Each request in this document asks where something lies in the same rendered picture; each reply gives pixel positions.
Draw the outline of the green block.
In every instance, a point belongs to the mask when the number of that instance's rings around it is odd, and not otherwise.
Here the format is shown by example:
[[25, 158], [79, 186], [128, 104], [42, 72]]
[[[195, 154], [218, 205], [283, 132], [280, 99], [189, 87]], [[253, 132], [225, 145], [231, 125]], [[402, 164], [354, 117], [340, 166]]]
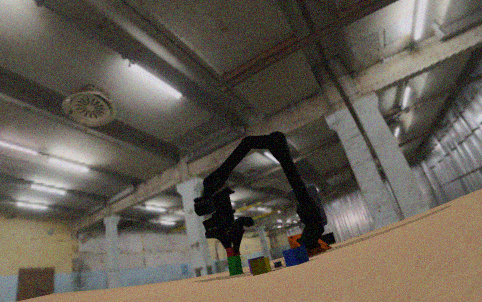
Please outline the green block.
[[230, 276], [236, 275], [236, 274], [243, 274], [243, 269], [241, 264], [228, 267], [228, 269], [229, 269]]
[[229, 266], [229, 267], [235, 266], [235, 265], [238, 265], [238, 264], [242, 264], [240, 255], [239, 255], [239, 256], [235, 256], [235, 257], [233, 257], [233, 256], [227, 257], [227, 261], [228, 261], [228, 266]]

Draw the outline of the yellow cube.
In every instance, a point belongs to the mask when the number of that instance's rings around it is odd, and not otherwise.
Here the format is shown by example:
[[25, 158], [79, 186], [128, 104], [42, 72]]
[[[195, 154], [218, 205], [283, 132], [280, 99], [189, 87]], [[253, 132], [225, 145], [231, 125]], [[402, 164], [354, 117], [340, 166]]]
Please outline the yellow cube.
[[250, 260], [250, 264], [253, 275], [259, 275], [272, 271], [269, 263], [269, 257], [261, 258], [258, 260]]

